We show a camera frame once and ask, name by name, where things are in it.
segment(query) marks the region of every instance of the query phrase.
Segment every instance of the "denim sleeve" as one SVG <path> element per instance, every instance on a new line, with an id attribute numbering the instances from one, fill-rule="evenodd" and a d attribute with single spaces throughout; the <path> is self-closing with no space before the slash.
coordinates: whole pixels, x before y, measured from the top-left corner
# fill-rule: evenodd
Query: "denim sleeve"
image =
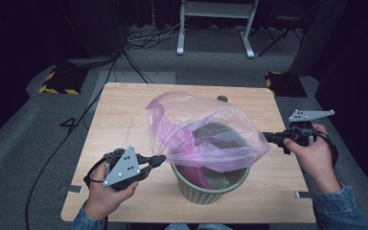
<path id="1" fill-rule="evenodd" d="M 351 187 L 331 194 L 312 193 L 313 206 L 327 230 L 368 229 L 368 223 L 355 205 Z"/>
<path id="2" fill-rule="evenodd" d="M 80 208 L 79 213 L 77 214 L 76 218 L 74 218 L 73 225 L 71 225 L 71 230 L 102 230 L 104 229 L 105 222 L 104 220 L 96 220 L 89 217 L 83 211 L 83 207 L 85 203 Z"/>

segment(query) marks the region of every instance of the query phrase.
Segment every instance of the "pink plastic bag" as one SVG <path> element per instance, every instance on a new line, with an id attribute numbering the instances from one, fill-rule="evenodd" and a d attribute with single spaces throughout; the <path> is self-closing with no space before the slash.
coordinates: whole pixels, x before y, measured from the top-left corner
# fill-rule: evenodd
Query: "pink plastic bag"
<path id="1" fill-rule="evenodd" d="M 146 113 L 153 154 L 175 165 L 229 172 L 252 166 L 270 149 L 241 110 L 217 99 L 164 93 Z"/>

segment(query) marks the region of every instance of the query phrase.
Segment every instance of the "table leg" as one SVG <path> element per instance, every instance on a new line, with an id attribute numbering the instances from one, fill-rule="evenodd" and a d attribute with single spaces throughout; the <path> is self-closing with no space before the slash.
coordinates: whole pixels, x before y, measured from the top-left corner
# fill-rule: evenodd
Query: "table leg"
<path id="1" fill-rule="evenodd" d="M 185 0 L 181 0 L 181 9 L 180 9 L 180 33 L 178 35 L 178 44 L 177 44 L 177 54 L 184 54 L 184 23 L 185 23 Z"/>
<path id="2" fill-rule="evenodd" d="M 255 54 L 253 53 L 252 47 L 250 46 L 249 34 L 250 28 L 252 27 L 253 18 L 256 14 L 256 9 L 258 8 L 259 0 L 254 0 L 252 4 L 252 8 L 250 11 L 249 18 L 247 19 L 246 31 L 241 32 L 241 40 L 243 41 L 244 49 L 246 50 L 247 56 L 249 58 L 254 58 Z"/>

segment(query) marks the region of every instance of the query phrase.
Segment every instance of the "black cable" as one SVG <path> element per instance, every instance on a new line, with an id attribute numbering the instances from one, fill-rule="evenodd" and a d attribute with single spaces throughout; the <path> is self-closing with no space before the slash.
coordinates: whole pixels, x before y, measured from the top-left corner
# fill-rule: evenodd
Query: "black cable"
<path id="1" fill-rule="evenodd" d="M 112 65 L 110 66 L 105 83 L 107 83 L 107 81 L 109 79 L 109 76 L 110 76 L 110 73 L 112 71 L 112 68 L 115 65 L 116 59 L 118 58 L 119 55 L 120 54 L 118 54 L 116 56 L 116 58 L 112 62 Z M 26 229 L 27 230 L 30 230 L 30 226 L 29 226 L 29 205 L 30 205 L 30 202 L 31 202 L 31 199 L 32 199 L 33 191 L 35 190 L 35 186 L 36 186 L 38 180 L 43 175 L 44 170 L 46 169 L 47 165 L 50 163 L 52 158 L 56 155 L 56 153 L 61 148 L 61 146 L 65 143 L 65 141 L 67 141 L 68 137 L 70 137 L 71 133 L 74 131 L 74 128 L 81 122 L 81 120 L 83 119 L 85 114 L 88 112 L 88 110 L 92 107 L 94 102 L 99 99 L 99 97 L 100 97 L 101 93 L 103 92 L 103 90 L 104 90 L 104 88 L 102 88 L 100 90 L 100 92 L 95 97 L 94 101 L 92 101 L 92 103 L 88 107 L 85 108 L 82 115 L 77 120 L 76 124 L 74 126 L 70 127 L 71 128 L 70 131 L 67 133 L 67 135 L 64 137 L 64 139 L 60 142 L 60 144 L 56 147 L 56 149 L 53 151 L 53 153 L 49 156 L 49 158 L 47 159 L 47 161 L 44 163 L 43 167 L 41 168 L 40 172 L 38 173 L 37 178 L 34 180 L 34 184 L 33 184 L 32 188 L 29 191 L 28 198 L 27 198 L 27 201 L 26 201 L 26 206 L 25 206 L 25 223 L 26 223 Z"/>
<path id="2" fill-rule="evenodd" d="M 116 74 L 115 74 L 115 71 L 116 71 L 116 65 L 113 67 L 113 76 L 115 77 L 115 82 L 117 81 L 117 78 L 116 78 Z M 86 124 L 86 122 L 85 122 L 85 116 L 82 118 L 82 122 L 83 122 L 83 125 L 85 126 L 85 128 L 87 129 L 87 130 L 89 130 L 89 127 L 88 127 L 88 125 Z"/>
<path id="3" fill-rule="evenodd" d="M 149 78 L 146 74 L 144 74 L 142 71 L 140 71 L 139 67 L 133 62 L 131 57 L 127 54 L 127 51 L 124 51 L 124 53 L 125 53 L 125 57 L 126 57 L 127 61 L 129 62 L 130 66 L 136 71 L 136 73 L 140 76 L 140 78 L 142 78 L 142 80 L 145 83 L 148 83 L 148 81 L 146 79 L 148 79 L 150 82 L 154 83 L 154 81 L 151 78 Z"/>

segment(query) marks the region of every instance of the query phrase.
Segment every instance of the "person's left hand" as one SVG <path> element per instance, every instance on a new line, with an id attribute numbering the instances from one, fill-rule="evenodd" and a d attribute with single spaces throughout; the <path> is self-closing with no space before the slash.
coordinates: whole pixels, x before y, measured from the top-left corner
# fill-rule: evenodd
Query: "person's left hand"
<path id="1" fill-rule="evenodd" d="M 91 174 L 91 179 L 99 181 L 105 179 L 105 162 Z M 114 212 L 123 201 L 133 196 L 137 185 L 136 181 L 125 190 L 117 192 L 110 187 L 105 187 L 102 183 L 91 182 L 89 197 L 84 207 L 85 214 L 92 219 L 103 220 Z"/>

